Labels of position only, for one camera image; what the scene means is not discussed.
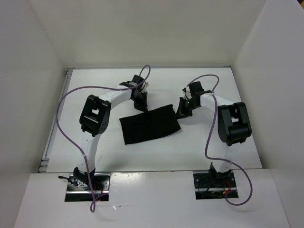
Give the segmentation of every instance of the white table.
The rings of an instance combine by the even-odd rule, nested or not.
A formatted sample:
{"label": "white table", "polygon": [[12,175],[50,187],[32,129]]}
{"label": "white table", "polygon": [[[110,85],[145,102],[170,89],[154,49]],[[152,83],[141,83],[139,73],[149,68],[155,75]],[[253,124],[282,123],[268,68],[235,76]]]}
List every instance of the white table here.
{"label": "white table", "polygon": [[[269,170],[247,170],[251,200],[231,206],[225,199],[195,200],[191,171],[112,173],[108,202],[64,202],[66,180],[58,174],[31,174],[15,228],[288,228]],[[240,202],[249,184],[234,171]]]}
{"label": "white table", "polygon": [[[78,69],[74,70],[68,91],[79,86],[108,86],[116,88],[121,82],[131,80],[139,74],[139,68],[132,69]],[[230,68],[152,68],[148,79],[148,109],[173,104],[176,111],[182,89],[197,76],[216,74],[220,83],[215,94],[232,102],[239,102],[240,96]],[[216,78],[201,79],[204,89],[211,89]],[[62,109],[60,124],[75,142],[81,144],[82,131],[79,117],[86,98],[90,94],[102,95],[102,89],[84,89],[69,95]],[[174,135],[125,145],[119,118],[141,113],[127,101],[111,111],[107,130],[101,136],[96,154],[96,171],[186,171],[207,170],[210,160],[204,156],[204,146],[210,130],[213,114],[206,108],[193,111],[193,116],[180,119],[181,131]],[[223,156],[225,144],[218,137],[217,125],[209,146],[210,156]],[[80,152],[54,128],[47,155],[47,172],[73,172]],[[252,137],[232,151],[230,157],[243,168],[262,168]]]}

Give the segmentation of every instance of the black cloth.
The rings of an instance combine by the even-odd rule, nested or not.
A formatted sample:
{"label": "black cloth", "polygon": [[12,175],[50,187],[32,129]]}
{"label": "black cloth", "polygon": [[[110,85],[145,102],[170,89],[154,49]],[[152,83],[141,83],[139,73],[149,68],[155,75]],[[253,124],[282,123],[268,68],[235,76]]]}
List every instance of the black cloth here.
{"label": "black cloth", "polygon": [[181,129],[172,104],[119,120],[126,145],[159,139]]}

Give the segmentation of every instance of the cable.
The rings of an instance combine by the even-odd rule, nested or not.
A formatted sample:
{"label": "cable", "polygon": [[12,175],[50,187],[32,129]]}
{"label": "cable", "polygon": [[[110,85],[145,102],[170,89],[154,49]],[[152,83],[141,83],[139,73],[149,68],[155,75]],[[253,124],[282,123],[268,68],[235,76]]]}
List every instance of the cable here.
{"label": "cable", "polygon": [[145,83],[145,81],[147,80],[147,78],[149,77],[150,75],[150,72],[151,72],[151,66],[150,65],[145,65],[142,70],[140,71],[139,73],[139,76],[141,76],[143,70],[148,67],[149,71],[147,73],[147,76],[146,78],[139,84],[135,85],[135,86],[132,86],[132,87],[129,87],[129,88],[110,88],[110,87],[104,87],[104,86],[95,86],[95,85],[88,85],[88,86],[81,86],[81,87],[78,87],[78,88],[75,88],[75,89],[72,89],[71,91],[67,92],[66,94],[64,94],[62,96],[62,98],[59,100],[59,103],[58,103],[58,106],[57,106],[57,110],[56,110],[56,115],[55,115],[55,121],[56,121],[56,124],[57,124],[57,127],[59,129],[59,131],[62,133],[62,135],[67,139],[69,140],[75,147],[78,148],[78,150],[83,154],[84,156],[84,160],[85,160],[85,166],[86,166],[86,171],[87,171],[87,177],[88,177],[88,181],[89,181],[89,187],[90,187],[90,190],[91,190],[91,193],[92,193],[92,198],[93,198],[93,201],[91,203],[91,206],[90,206],[90,210],[92,213],[94,213],[95,211],[95,207],[96,207],[96,199],[100,198],[101,196],[95,198],[95,194],[94,194],[94,189],[93,189],[93,185],[92,185],[92,181],[91,181],[91,176],[90,176],[90,172],[89,172],[89,165],[87,163],[87,159],[86,159],[86,154],[85,152],[81,149],[81,147],[79,145],[77,145],[76,142],[74,142],[70,137],[68,137],[64,131],[62,130],[60,124],[59,124],[59,120],[58,120],[58,113],[59,113],[59,108],[60,108],[60,105],[62,103],[62,101],[66,98],[66,96],[68,96],[69,94],[71,94],[72,92],[75,92],[79,89],[87,89],[87,88],[98,88],[98,89],[108,89],[108,90],[116,90],[116,91],[123,91],[123,90],[129,90],[129,89],[135,89],[139,86],[141,86],[143,83]]}
{"label": "cable", "polygon": [[211,140],[211,136],[212,136],[212,132],[213,132],[213,129],[214,129],[214,125],[215,125],[215,121],[216,121],[216,118],[217,118],[217,114],[218,114],[218,102],[217,102],[217,99],[216,97],[214,96],[214,90],[215,88],[218,86],[219,84],[219,76],[217,75],[211,75],[211,74],[208,74],[208,75],[202,75],[202,76],[199,76],[195,79],[193,79],[190,83],[188,83],[187,86],[189,86],[189,84],[191,84],[192,82],[194,82],[195,80],[199,79],[199,78],[202,78],[202,77],[206,77],[206,76],[214,76],[218,79],[217,83],[215,84],[215,86],[213,87],[213,89],[211,90],[212,91],[212,97],[214,99],[214,115],[213,115],[213,121],[212,121],[212,125],[211,125],[211,128],[210,128],[210,131],[209,131],[209,135],[208,135],[208,138],[207,138],[207,142],[206,142],[206,146],[205,146],[205,157],[207,159],[210,159],[210,160],[214,160],[214,161],[224,161],[224,162],[228,162],[228,163],[231,163],[235,166],[237,166],[240,170],[242,170],[242,172],[245,174],[245,176],[247,177],[248,179],[248,182],[249,182],[249,185],[250,185],[250,194],[248,196],[248,198],[241,202],[241,203],[232,203],[230,202],[228,199],[227,199],[227,195],[230,194],[231,192],[233,191],[236,191],[236,190],[231,190],[231,191],[228,191],[226,194],[225,194],[225,200],[231,204],[231,205],[234,205],[234,206],[241,206],[241,205],[244,205],[246,204],[252,197],[252,192],[253,192],[253,187],[252,187],[252,182],[251,182],[251,179],[249,178],[248,174],[246,173],[246,171],[240,167],[238,164],[234,163],[233,161],[230,161],[228,159],[225,159],[225,158],[213,158],[213,157],[209,157],[208,156],[208,146],[209,146],[209,143],[210,143],[210,140]]}

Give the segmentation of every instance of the purple cable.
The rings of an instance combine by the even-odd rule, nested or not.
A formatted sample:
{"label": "purple cable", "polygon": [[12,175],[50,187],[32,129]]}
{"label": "purple cable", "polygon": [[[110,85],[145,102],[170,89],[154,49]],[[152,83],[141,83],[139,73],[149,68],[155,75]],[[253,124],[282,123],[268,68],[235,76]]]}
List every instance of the purple cable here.
{"label": "purple cable", "polygon": [[88,176],[88,180],[89,180],[89,187],[90,187],[90,190],[91,190],[91,193],[92,193],[92,198],[93,198],[93,202],[91,203],[91,207],[90,207],[90,210],[92,213],[94,213],[95,211],[95,206],[96,206],[96,200],[98,198],[100,198],[101,196],[95,198],[95,195],[94,195],[94,189],[93,189],[93,185],[92,185],[92,181],[91,181],[91,176],[90,176],[90,173],[89,173],[89,165],[87,163],[87,159],[86,159],[86,154],[85,152],[81,149],[81,147],[79,145],[77,145],[76,142],[74,142],[70,137],[68,137],[64,131],[62,130],[62,128],[60,127],[60,124],[59,124],[59,121],[58,121],[58,112],[59,112],[59,108],[60,108],[60,105],[62,103],[62,101],[65,99],[66,96],[68,96],[69,94],[71,94],[72,92],[75,92],[79,89],[87,89],[87,88],[98,88],[98,89],[109,89],[109,90],[116,90],[116,91],[123,91],[123,90],[129,90],[129,89],[135,89],[139,86],[141,86],[146,80],[147,78],[149,77],[150,75],[150,72],[151,72],[151,67],[150,65],[145,65],[142,70],[140,71],[139,73],[139,76],[141,76],[143,70],[148,67],[149,68],[149,71],[148,71],[148,74],[146,76],[146,78],[139,84],[135,85],[135,86],[132,86],[132,87],[129,87],[129,88],[126,88],[126,89],[118,89],[118,88],[110,88],[110,87],[103,87],[103,86],[95,86],[95,85],[88,85],[88,86],[82,86],[82,87],[78,87],[78,88],[75,88],[75,89],[72,89],[71,91],[67,92],[66,94],[64,94],[62,96],[62,98],[59,100],[59,103],[58,103],[58,106],[57,106],[57,110],[56,110],[56,115],[55,115],[55,121],[56,121],[56,124],[57,124],[57,127],[59,129],[59,131],[63,134],[63,136],[69,140],[75,147],[78,148],[78,150],[80,150],[80,152],[83,154],[84,156],[84,160],[85,160],[85,166],[86,166],[86,171],[87,171],[87,176]]}
{"label": "purple cable", "polygon": [[231,205],[234,205],[234,206],[241,206],[241,205],[244,205],[246,204],[250,198],[252,197],[252,192],[253,192],[253,187],[252,187],[252,182],[251,182],[251,179],[249,178],[248,174],[246,173],[246,171],[240,167],[238,164],[234,163],[233,161],[230,161],[228,159],[225,159],[225,158],[212,158],[212,157],[209,157],[208,156],[208,146],[209,146],[209,143],[210,143],[210,139],[211,139],[211,136],[212,136],[212,132],[213,132],[213,129],[214,129],[214,125],[215,125],[215,121],[216,121],[216,118],[217,118],[217,114],[218,114],[218,102],[217,102],[217,99],[216,97],[214,96],[213,92],[215,90],[215,88],[218,86],[219,84],[219,76],[217,75],[202,75],[202,76],[199,76],[197,78],[195,78],[194,80],[192,80],[189,84],[191,84],[192,82],[194,82],[195,80],[201,78],[201,77],[206,77],[206,76],[214,76],[218,79],[217,83],[215,84],[215,86],[213,87],[213,89],[211,90],[212,91],[212,97],[214,99],[214,115],[213,115],[213,121],[212,121],[212,125],[211,125],[211,128],[210,128],[210,132],[209,132],[209,135],[208,135],[208,138],[207,138],[207,142],[206,142],[206,146],[205,146],[205,157],[210,159],[210,160],[215,160],[215,161],[224,161],[224,162],[228,162],[228,163],[231,163],[235,166],[237,166],[240,170],[242,170],[242,172],[245,174],[245,176],[247,177],[248,179],[248,182],[249,182],[249,185],[250,185],[250,194],[248,196],[248,198],[244,201],[244,202],[241,202],[241,203],[232,203],[230,202],[228,199],[227,199],[227,195],[233,191],[236,191],[236,190],[231,190],[231,191],[228,191],[226,194],[225,194],[225,200],[231,204]]}

